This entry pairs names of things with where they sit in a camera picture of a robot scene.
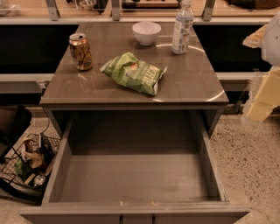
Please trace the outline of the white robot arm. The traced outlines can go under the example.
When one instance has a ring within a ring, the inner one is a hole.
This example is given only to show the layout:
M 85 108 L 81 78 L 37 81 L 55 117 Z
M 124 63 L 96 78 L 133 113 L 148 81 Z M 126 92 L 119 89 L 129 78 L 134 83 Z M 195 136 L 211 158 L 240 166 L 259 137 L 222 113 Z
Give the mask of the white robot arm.
M 244 118 L 251 122 L 263 122 L 280 106 L 280 12 L 266 25 L 247 36 L 242 44 L 260 48 L 262 59 L 271 64 L 267 73 L 254 78 L 245 104 Z

